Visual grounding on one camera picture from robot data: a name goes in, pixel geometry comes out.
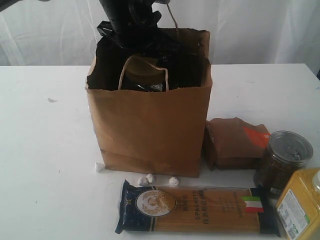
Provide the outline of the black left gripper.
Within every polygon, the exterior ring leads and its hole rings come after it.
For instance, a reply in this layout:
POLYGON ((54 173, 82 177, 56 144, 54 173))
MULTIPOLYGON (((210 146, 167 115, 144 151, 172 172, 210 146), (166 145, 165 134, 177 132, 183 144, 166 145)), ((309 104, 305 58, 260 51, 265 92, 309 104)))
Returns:
POLYGON ((162 14, 153 11, 154 3, 168 6, 169 0, 101 0, 108 18, 97 30, 128 51, 174 54, 181 43, 158 28, 162 14))

